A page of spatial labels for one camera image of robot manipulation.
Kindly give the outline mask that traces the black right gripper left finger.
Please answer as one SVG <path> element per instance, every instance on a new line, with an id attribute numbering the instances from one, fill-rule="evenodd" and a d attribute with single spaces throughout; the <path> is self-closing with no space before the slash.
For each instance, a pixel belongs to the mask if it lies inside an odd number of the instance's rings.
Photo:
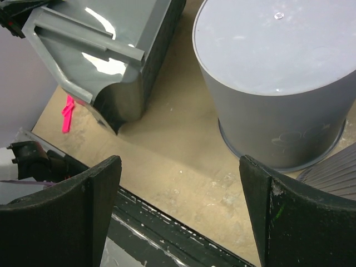
<path id="1" fill-rule="evenodd" d="M 1 266 L 100 266 L 121 172 L 111 156 L 1 205 Z"/>

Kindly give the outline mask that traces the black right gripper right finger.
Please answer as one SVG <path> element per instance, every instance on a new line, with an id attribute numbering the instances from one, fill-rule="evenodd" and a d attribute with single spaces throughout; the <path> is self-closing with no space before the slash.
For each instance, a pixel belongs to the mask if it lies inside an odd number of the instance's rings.
<path id="1" fill-rule="evenodd" d="M 262 266 L 355 266 L 355 201 L 315 189 L 251 156 L 239 172 Z"/>

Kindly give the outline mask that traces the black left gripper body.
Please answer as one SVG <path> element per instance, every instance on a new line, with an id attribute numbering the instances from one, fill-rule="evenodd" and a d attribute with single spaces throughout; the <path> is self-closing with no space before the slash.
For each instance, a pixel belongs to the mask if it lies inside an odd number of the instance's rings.
<path id="1" fill-rule="evenodd" d="M 22 28 L 32 11 L 49 3 L 50 0 L 1 0 L 1 26 L 13 36 L 25 38 Z"/>

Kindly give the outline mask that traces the grey slatted square basket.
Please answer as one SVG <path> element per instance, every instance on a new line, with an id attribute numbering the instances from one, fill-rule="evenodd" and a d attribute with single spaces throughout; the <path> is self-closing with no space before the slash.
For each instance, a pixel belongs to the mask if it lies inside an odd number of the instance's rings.
<path id="1" fill-rule="evenodd" d="M 307 168 L 296 179 L 329 194 L 355 200 L 355 144 Z"/>

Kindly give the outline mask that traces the grey plastic crate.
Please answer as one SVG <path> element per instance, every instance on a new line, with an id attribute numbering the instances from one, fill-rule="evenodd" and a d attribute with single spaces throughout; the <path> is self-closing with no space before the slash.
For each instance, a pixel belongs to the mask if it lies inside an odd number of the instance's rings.
<path id="1" fill-rule="evenodd" d="M 23 33 L 57 83 L 110 132 L 139 120 L 185 1 L 52 1 Z"/>

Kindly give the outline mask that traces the grey round plastic bin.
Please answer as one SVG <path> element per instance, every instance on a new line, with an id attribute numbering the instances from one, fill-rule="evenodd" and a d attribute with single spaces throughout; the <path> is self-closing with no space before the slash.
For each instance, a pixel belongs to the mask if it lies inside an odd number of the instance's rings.
<path id="1" fill-rule="evenodd" d="M 236 156 L 290 172 L 336 146 L 355 102 L 354 1 L 204 1 L 192 44 Z"/>

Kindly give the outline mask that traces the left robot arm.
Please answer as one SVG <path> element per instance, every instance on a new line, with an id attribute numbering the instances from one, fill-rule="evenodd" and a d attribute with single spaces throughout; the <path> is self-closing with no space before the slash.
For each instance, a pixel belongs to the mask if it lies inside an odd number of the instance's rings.
<path id="1" fill-rule="evenodd" d="M 1 26 L 19 38 L 25 38 L 24 25 L 32 11 L 50 1 L 1 1 Z M 1 148 L 1 182 L 55 184 L 69 177 L 64 158 L 48 156 L 40 143 L 23 141 Z"/>

